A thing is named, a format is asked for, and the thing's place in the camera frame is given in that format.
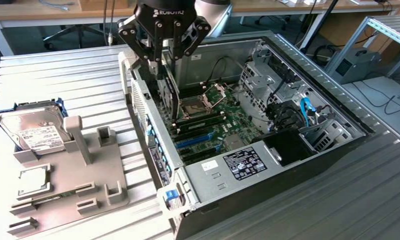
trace white table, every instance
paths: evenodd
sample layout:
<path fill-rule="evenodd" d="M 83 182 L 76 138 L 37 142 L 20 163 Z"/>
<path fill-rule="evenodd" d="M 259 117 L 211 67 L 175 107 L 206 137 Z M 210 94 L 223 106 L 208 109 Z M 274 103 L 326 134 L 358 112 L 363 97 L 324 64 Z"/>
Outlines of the white table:
<path fill-rule="evenodd" d="M 370 85 L 376 90 L 386 93 L 386 95 L 391 98 L 394 97 L 394 101 L 400 104 L 400 84 L 395 82 L 395 80 L 380 76 L 376 78 L 371 78 L 368 80 L 364 80 L 366 84 Z M 378 115 L 380 116 L 382 120 L 391 126 L 391 128 L 400 134 L 400 106 L 396 105 L 394 102 L 388 103 L 387 110 L 386 107 L 375 107 L 367 100 L 367 98 L 362 95 L 356 87 L 360 89 L 363 94 L 367 96 L 367 98 L 371 100 L 371 102 L 375 105 L 382 105 L 388 102 L 388 98 L 375 91 L 372 88 L 370 88 L 363 82 L 358 81 L 355 83 L 344 84 L 343 87 L 351 92 L 351 94 L 362 101 L 362 103 L 367 106 L 367 108 Z"/>
<path fill-rule="evenodd" d="M 399 12 L 400 7 L 394 7 L 390 15 L 394 15 Z M 290 7 L 287 10 L 278 11 L 242 11 L 234 12 L 232 17 L 242 17 L 240 24 L 244 23 L 244 17 L 251 16 L 282 16 L 282 15 L 303 15 L 308 14 L 311 11 L 310 8 L 303 10 L 292 10 Z M 319 26 L 319 22 L 323 19 L 326 9 L 318 9 L 312 11 L 312 14 L 318 14 L 307 36 L 303 40 L 300 47 L 303 48 Z M 351 9 L 334 9 L 332 13 L 358 13 L 358 12 L 382 12 L 382 8 L 371 6 L 359 6 L 358 8 Z M 130 16 L 116 16 L 114 21 L 118 22 L 119 19 L 127 18 Z M 0 51 L 4 56 L 15 55 L 11 45 L 8 43 L 7 37 L 3 33 L 3 28 L 15 28 L 15 27 L 37 27 L 37 26 L 55 26 L 55 25 L 73 25 L 73 24 L 100 24 L 103 23 L 103 17 L 77 17 L 77 18 L 59 18 L 59 19 L 33 19 L 33 20 L 0 20 Z"/>

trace metal workbench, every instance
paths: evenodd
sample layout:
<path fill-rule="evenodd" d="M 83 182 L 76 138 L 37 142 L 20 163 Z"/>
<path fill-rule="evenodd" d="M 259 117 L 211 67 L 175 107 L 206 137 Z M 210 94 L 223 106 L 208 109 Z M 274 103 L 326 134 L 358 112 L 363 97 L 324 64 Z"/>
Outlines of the metal workbench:
<path fill-rule="evenodd" d="M 331 65 L 327 66 L 327 72 L 332 73 L 338 66 L 340 65 L 347 52 L 354 47 L 359 37 L 364 34 L 364 30 L 367 27 L 372 27 L 379 33 L 384 34 L 390 37 L 394 41 L 400 44 L 400 15 L 390 15 L 390 16 L 367 16 L 360 23 L 355 33 L 352 34 L 343 50 L 340 51 L 339 55 L 336 56 L 335 60 L 330 63 Z M 378 35 L 371 37 L 371 39 L 364 44 L 364 47 L 370 46 L 370 43 L 374 41 Z M 394 66 L 394 68 L 387 73 L 387 76 L 391 76 L 398 68 L 400 67 L 400 61 Z"/>
<path fill-rule="evenodd" d="M 278 43 L 299 64 L 314 64 Z M 5 57 L 0 62 L 0 101 L 12 89 L 24 99 L 24 91 L 49 86 L 39 93 L 65 99 L 69 114 L 80 114 L 87 129 L 111 124 L 118 131 L 122 160 L 131 204 L 123 209 L 68 224 L 28 239 L 172 239 L 172 229 L 163 219 L 155 186 L 126 104 L 119 77 L 118 52 L 124 46 Z M 326 73 L 312 70 L 332 92 Z M 294 187 L 256 207 L 204 230 L 191 240 L 348 240 L 400 239 L 400 136 L 388 129 L 379 116 L 356 105 L 348 92 L 338 98 L 376 131 L 318 177 Z M 13 161 L 0 142 L 0 169 Z M 12 239 L 0 228 L 0 239 Z"/>
<path fill-rule="evenodd" d="M 110 125 L 116 130 L 127 191 L 127 207 L 41 232 L 27 239 L 174 239 L 171 224 L 162 217 L 156 188 L 135 133 L 120 82 L 118 54 L 126 46 L 100 47 L 3 57 L 0 103 L 64 99 L 69 115 L 83 118 L 83 132 Z M 16 183 L 13 143 L 0 131 L 0 240 L 15 239 L 7 225 L 9 196 L 3 189 Z"/>

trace blue pcie slot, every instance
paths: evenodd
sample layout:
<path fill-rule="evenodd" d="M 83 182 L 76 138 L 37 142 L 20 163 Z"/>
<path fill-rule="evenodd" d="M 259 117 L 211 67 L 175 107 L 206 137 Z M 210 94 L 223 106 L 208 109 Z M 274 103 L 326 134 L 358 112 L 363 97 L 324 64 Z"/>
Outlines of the blue pcie slot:
<path fill-rule="evenodd" d="M 188 146 L 195 145 L 198 143 L 202 143 L 204 141 L 210 141 L 212 139 L 212 137 L 214 137 L 214 132 L 208 133 L 204 136 L 199 136 L 199 137 L 196 137 L 196 138 L 194 138 L 191 140 L 187 140 L 187 141 L 184 141 L 182 143 L 178 143 L 176 144 L 176 148 L 182 149 L 184 147 L 188 147 Z"/>

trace chair leg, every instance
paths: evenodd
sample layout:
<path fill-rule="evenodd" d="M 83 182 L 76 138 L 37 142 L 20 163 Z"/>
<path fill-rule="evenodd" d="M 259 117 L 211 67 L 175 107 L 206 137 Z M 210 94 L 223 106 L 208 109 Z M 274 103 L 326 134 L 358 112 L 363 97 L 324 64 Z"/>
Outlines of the chair leg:
<path fill-rule="evenodd" d="M 85 27 L 85 28 L 84 28 L 84 31 L 87 31 L 87 32 L 90 32 L 90 33 L 94 33 L 94 34 L 96 34 L 96 35 L 100 35 L 100 36 L 104 35 L 104 32 L 103 32 L 103 31 L 96 30 L 95 28 L 91 28 L 91 27 Z"/>
<path fill-rule="evenodd" d="M 44 26 L 39 26 L 39 27 L 37 27 L 37 29 L 39 29 L 39 32 L 40 32 L 41 38 L 45 38 L 45 36 L 47 36 L 45 27 L 44 27 Z"/>
<path fill-rule="evenodd" d="M 79 32 L 79 48 L 83 49 L 83 27 L 77 27 Z"/>
<path fill-rule="evenodd" d="M 72 26 L 69 28 L 65 28 L 64 30 L 60 30 L 57 33 L 55 33 L 52 36 L 48 36 L 43 39 L 43 42 L 47 43 L 48 41 L 56 40 L 61 36 L 75 32 L 77 30 L 76 26 Z"/>

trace office chair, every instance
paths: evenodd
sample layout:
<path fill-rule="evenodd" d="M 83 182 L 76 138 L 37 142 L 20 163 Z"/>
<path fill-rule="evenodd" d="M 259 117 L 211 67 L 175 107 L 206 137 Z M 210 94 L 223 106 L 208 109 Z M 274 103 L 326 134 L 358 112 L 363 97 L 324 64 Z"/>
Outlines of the office chair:
<path fill-rule="evenodd" d="M 288 24 L 288 22 L 290 22 L 290 20 L 291 20 L 291 15 L 286 15 L 284 18 L 282 18 L 280 16 L 260 16 L 260 18 L 255 21 L 255 24 L 256 24 L 256 25 L 262 25 L 262 19 L 263 19 L 264 17 L 270 18 L 270 20 L 274 21 L 274 22 L 276 22 L 276 19 L 279 19 L 280 22 L 283 23 L 282 30 L 283 30 L 283 31 L 287 30 L 287 24 Z"/>
<path fill-rule="evenodd" d="M 65 25 L 60 25 L 60 31 L 57 33 L 55 33 L 52 36 L 47 36 L 43 38 L 43 43 L 44 43 L 44 47 L 48 50 L 53 50 L 55 46 L 53 43 L 51 43 L 51 41 L 59 39 L 61 36 L 72 33 L 72 32 L 77 32 L 79 34 L 79 48 L 83 49 L 83 37 L 84 37 L 84 31 L 94 33 L 96 35 L 104 36 L 104 25 L 100 24 L 99 28 L 100 30 L 96 30 L 94 28 L 91 28 L 90 26 L 92 26 L 94 24 L 76 24 L 71 27 L 67 27 Z"/>

